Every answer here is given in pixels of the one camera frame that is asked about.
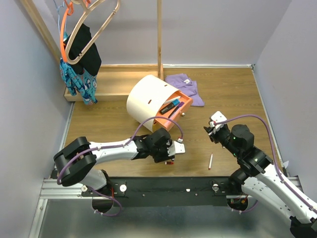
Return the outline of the purple cloth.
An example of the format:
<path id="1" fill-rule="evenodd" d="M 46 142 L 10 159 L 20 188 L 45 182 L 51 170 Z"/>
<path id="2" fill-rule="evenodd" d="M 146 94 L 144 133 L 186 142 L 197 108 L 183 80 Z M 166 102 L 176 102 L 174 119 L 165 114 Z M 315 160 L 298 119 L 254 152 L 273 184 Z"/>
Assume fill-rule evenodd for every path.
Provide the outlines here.
<path id="1" fill-rule="evenodd" d="M 179 89 L 183 94 L 193 99 L 192 106 L 194 107 L 204 107 L 205 103 L 199 96 L 197 82 L 192 80 L 187 74 L 174 74 L 168 75 L 165 81 Z"/>

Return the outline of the purple black highlighter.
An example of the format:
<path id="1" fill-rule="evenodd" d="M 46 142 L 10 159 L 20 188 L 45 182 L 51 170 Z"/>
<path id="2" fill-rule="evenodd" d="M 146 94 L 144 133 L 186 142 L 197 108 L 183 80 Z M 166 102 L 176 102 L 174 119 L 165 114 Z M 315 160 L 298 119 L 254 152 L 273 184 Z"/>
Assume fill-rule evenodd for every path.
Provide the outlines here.
<path id="1" fill-rule="evenodd" d="M 175 109 L 172 111 L 172 113 L 169 115 L 169 119 L 181 108 L 183 107 L 185 103 L 184 102 L 180 102 L 176 107 Z"/>

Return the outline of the orange clothes hanger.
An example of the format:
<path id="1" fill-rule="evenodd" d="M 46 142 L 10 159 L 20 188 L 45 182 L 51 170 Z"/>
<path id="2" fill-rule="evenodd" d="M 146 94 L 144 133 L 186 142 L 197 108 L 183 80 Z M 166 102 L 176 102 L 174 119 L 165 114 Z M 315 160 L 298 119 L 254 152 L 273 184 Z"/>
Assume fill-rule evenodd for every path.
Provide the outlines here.
<path id="1" fill-rule="evenodd" d="M 73 8 L 73 3 L 68 3 L 66 0 L 63 2 L 63 5 L 66 6 L 66 10 L 64 12 L 64 15 L 61 21 L 61 26 L 59 28 L 59 32 L 60 32 L 59 43 L 60 43 L 61 57 L 64 62 L 67 62 L 67 56 L 65 51 L 66 44 L 64 42 L 64 40 L 67 39 L 67 36 L 65 35 L 66 33 L 65 27 L 66 27 L 67 17 L 71 16 L 74 13 L 74 8 Z"/>

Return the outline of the blue patterned garment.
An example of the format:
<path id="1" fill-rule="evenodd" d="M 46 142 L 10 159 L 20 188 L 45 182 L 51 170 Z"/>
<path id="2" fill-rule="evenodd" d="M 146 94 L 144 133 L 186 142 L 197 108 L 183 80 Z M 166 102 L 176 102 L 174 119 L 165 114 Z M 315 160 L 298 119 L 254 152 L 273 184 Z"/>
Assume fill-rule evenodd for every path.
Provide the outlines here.
<path id="1" fill-rule="evenodd" d="M 83 47 L 91 40 L 90 28 L 82 26 L 77 32 L 70 58 L 75 58 Z M 80 94 L 85 105 L 96 104 L 97 74 L 101 66 L 101 58 L 96 44 L 92 44 L 77 64 L 68 64 L 60 59 L 59 69 L 62 80 L 72 96 Z"/>

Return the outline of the wooden rack frame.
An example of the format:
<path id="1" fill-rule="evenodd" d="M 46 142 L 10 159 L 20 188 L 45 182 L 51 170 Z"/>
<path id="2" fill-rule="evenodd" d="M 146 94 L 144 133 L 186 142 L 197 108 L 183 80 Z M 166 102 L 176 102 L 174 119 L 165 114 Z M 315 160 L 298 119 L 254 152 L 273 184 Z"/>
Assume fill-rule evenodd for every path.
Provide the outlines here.
<path id="1" fill-rule="evenodd" d="M 22 0 L 23 7 L 35 24 L 54 60 L 59 63 L 60 49 L 32 0 Z M 161 10 L 162 1 L 157 1 L 157 64 L 109 64 L 102 65 L 97 76 L 98 101 L 126 100 L 133 86 L 144 76 L 152 74 L 163 79 L 161 63 Z"/>

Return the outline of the small red cap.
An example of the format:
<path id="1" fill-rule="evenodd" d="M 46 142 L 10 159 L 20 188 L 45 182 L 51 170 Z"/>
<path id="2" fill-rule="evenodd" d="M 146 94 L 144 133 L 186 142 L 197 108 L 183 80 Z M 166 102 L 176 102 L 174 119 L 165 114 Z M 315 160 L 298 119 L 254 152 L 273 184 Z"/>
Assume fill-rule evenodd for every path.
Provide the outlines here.
<path id="1" fill-rule="evenodd" d="M 165 161 L 165 163 L 164 163 L 165 165 L 173 165 L 174 164 L 174 162 L 173 161 Z"/>

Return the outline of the white round drawer organizer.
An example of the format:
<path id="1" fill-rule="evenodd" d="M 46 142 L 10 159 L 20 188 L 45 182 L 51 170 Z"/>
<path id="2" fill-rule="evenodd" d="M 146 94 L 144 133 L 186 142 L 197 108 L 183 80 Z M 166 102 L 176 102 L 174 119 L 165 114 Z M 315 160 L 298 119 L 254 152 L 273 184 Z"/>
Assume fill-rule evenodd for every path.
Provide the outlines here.
<path id="1" fill-rule="evenodd" d="M 142 123 L 154 117 L 164 102 L 179 90 L 154 75 L 143 77 L 131 90 L 126 102 L 128 114 Z"/>

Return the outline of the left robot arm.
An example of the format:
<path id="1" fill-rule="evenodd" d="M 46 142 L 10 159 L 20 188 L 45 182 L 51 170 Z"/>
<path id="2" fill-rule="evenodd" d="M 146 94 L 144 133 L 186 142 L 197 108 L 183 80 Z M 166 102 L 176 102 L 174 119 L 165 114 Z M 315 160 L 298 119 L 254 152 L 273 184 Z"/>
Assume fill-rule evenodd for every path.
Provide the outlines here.
<path id="1" fill-rule="evenodd" d="M 164 128 L 153 134 L 135 136 L 117 142 L 89 142 L 84 136 L 76 138 L 53 158 L 57 171 L 57 184 L 64 187 L 80 183 L 99 196 L 112 187 L 107 173 L 96 170 L 97 164 L 117 160 L 138 160 L 151 156 L 155 163 L 175 158 L 175 141 Z"/>

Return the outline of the blue black highlighter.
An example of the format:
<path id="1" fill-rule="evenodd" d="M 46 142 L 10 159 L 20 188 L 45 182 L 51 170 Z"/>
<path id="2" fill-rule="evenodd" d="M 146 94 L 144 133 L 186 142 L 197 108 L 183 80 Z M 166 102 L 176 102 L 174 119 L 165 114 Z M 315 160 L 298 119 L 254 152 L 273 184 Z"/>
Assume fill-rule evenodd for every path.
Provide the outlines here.
<path id="1" fill-rule="evenodd" d="M 159 112 L 163 115 L 167 113 L 168 111 L 170 111 L 171 109 L 175 108 L 179 104 L 180 104 L 179 99 L 175 99 L 169 104 L 167 104 L 166 106 L 164 106 Z"/>

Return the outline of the red tipped white pencil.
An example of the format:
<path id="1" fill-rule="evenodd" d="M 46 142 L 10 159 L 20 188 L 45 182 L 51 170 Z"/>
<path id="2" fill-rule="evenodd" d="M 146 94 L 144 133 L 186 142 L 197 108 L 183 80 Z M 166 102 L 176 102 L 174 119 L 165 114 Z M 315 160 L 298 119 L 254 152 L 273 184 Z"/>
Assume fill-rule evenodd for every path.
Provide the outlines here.
<path id="1" fill-rule="evenodd" d="M 208 170 L 211 170 L 212 160 L 213 160 L 213 153 L 211 153 L 211 156 L 210 156 L 209 165 L 208 165 Z"/>

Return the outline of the grey white marker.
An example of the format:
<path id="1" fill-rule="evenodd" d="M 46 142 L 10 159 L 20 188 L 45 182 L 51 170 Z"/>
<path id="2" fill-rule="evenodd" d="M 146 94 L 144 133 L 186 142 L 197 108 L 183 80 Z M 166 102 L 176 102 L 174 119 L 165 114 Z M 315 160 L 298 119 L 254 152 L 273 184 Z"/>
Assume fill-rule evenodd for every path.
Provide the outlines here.
<path id="1" fill-rule="evenodd" d="M 169 99 L 169 100 L 166 100 L 166 101 L 164 102 L 164 105 L 169 104 L 169 103 L 171 103 L 171 102 L 173 102 L 173 101 L 175 101 L 175 100 L 178 100 L 178 99 L 180 99 L 180 96 L 175 97 L 175 98 L 172 98 L 172 99 Z"/>

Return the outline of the pink highlighter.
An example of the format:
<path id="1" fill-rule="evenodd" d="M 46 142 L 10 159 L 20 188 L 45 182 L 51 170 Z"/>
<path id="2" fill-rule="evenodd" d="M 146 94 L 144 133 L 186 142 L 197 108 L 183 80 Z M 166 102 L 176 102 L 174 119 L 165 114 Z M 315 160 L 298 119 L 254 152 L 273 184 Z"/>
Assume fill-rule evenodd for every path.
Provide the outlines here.
<path id="1" fill-rule="evenodd" d="M 168 118 L 171 119 L 171 120 L 175 120 L 178 117 L 178 115 L 179 115 L 179 113 L 173 113 Z"/>

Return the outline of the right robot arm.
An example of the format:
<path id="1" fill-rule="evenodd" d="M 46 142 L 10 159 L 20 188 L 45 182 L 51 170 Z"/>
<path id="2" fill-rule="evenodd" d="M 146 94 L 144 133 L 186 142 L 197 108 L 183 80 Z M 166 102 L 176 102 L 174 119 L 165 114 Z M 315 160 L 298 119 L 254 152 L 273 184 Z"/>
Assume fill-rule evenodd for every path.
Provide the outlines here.
<path id="1" fill-rule="evenodd" d="M 316 202 L 296 187 L 265 152 L 254 146 L 254 135 L 246 125 L 228 128 L 222 124 L 204 129 L 211 142 L 220 143 L 240 166 L 229 177 L 231 193 L 244 192 L 276 211 L 290 225 L 294 237 L 317 236 Z"/>

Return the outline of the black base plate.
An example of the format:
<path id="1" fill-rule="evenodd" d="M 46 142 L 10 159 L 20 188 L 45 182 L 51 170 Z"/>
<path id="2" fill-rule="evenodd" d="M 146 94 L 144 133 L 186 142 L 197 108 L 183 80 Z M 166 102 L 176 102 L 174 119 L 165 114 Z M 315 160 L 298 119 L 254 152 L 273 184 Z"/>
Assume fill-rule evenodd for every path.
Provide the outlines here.
<path id="1" fill-rule="evenodd" d="M 111 177 L 114 195 L 123 207 L 231 206 L 246 210 L 251 196 L 235 188 L 228 177 Z"/>

